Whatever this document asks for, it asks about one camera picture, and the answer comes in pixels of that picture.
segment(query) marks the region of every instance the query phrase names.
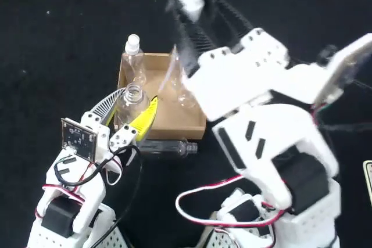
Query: black cable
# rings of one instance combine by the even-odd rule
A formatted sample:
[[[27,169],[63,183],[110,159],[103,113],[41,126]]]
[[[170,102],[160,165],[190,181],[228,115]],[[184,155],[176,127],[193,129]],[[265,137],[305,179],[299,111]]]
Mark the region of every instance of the black cable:
[[[92,180],[93,178],[95,178],[95,176],[97,174],[99,174],[101,172],[101,170],[104,168],[104,166],[110,162],[111,160],[114,159],[115,156],[119,156],[121,155],[121,152],[122,151],[125,151],[125,150],[128,150],[128,149],[134,149],[137,153],[138,153],[138,156],[141,157],[141,151],[140,149],[135,146],[135,145],[127,145],[127,146],[123,146],[122,148],[118,148],[118,150],[116,150],[115,152],[113,152],[113,156],[110,158],[110,159],[105,159],[101,164],[99,164],[97,166],[97,168],[92,172],[92,174],[81,180],[81,181],[77,181],[77,182],[70,182],[70,181],[67,181],[67,180],[64,180],[62,175],[60,174],[59,170],[58,170],[58,164],[62,163],[63,160],[60,160],[59,162],[55,163],[53,169],[54,169],[54,173],[56,175],[56,178],[58,179],[58,181],[63,184],[64,186],[72,186],[72,187],[75,187],[75,186],[81,186],[81,185],[84,185],[85,183],[89,182],[90,180]]]
[[[132,198],[130,199],[129,201],[129,204],[128,206],[126,207],[125,210],[123,210],[123,212],[121,213],[121,215],[119,216],[119,218],[115,221],[115,223],[107,230],[107,232],[105,232],[104,235],[102,235],[102,237],[100,239],[98,239],[92,246],[91,248],[97,248],[109,235],[110,233],[117,227],[117,225],[119,224],[119,222],[121,222],[125,216],[128,214],[129,212],[129,209],[138,193],[138,190],[140,188],[140,184],[141,184],[141,177],[142,177],[142,168],[143,168],[143,158],[141,156],[139,156],[139,162],[140,162],[140,165],[139,165],[139,173],[138,173],[138,178],[137,178],[137,181],[136,181],[136,184],[135,184],[135,188],[134,188],[134,191],[133,191],[133,194],[132,194]]]

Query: white bottle cap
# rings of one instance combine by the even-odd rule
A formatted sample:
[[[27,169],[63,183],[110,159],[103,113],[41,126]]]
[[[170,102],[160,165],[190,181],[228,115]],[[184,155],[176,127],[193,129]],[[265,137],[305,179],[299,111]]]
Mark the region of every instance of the white bottle cap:
[[[125,51],[129,55],[136,55],[140,50],[140,38],[139,36],[132,34],[129,35],[128,41],[126,42]]]

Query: cardboard box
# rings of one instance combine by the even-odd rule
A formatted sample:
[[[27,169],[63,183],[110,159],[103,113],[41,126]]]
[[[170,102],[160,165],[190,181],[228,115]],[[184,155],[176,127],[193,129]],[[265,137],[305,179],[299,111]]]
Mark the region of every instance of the cardboard box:
[[[164,79],[169,61],[169,55],[166,53],[145,53],[147,83],[144,90],[149,99],[158,94],[159,85]],[[117,87],[122,88],[126,85],[126,76],[120,65]],[[201,139],[203,137],[206,119],[198,105],[191,109],[182,107],[170,82],[167,82],[158,97],[158,111],[147,136],[148,139]]]

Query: plastic bottle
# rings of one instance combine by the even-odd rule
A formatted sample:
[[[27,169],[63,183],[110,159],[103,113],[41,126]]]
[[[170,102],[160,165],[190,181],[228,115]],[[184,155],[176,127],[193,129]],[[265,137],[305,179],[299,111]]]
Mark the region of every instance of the plastic bottle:
[[[131,123],[137,116],[144,112],[150,104],[146,92],[139,84],[132,82],[116,101],[119,129]]]
[[[180,57],[177,52],[176,46],[173,47],[172,52],[170,54],[171,62],[170,64],[174,63],[174,68],[172,69],[170,75],[170,83],[173,89],[177,93],[177,98],[179,104],[187,109],[195,107],[196,100],[193,94],[185,88],[182,84],[182,65],[180,62]]]
[[[142,142],[141,153],[149,159],[182,159],[198,152],[196,142],[174,140],[151,140]]]
[[[125,51],[121,55],[121,66],[128,83],[135,82],[140,86],[146,84],[146,68],[144,65],[144,53],[140,49],[139,36],[129,35]]]

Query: black cloth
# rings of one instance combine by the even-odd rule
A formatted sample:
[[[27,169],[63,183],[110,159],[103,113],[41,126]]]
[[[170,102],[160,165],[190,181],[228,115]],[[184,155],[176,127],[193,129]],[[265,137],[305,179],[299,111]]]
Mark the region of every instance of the black cloth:
[[[372,0],[227,0],[302,60],[327,44],[340,47],[372,30]],[[116,88],[120,54],[129,34],[146,52],[169,52],[167,0],[0,0],[0,241],[24,247],[42,195],[45,173],[60,151],[60,118],[79,120]],[[372,64],[357,79],[372,84]],[[321,115],[326,123],[371,121],[371,92],[351,85]],[[208,124],[198,155],[144,165],[139,194],[120,225],[135,247],[195,245],[203,230],[181,218],[177,194],[234,175]],[[333,132],[340,163],[342,247],[370,247],[371,204],[362,162],[372,159],[371,132]],[[131,164],[106,202],[120,214],[137,177]],[[236,186],[256,191],[248,181]],[[235,187],[184,200],[206,217]]]

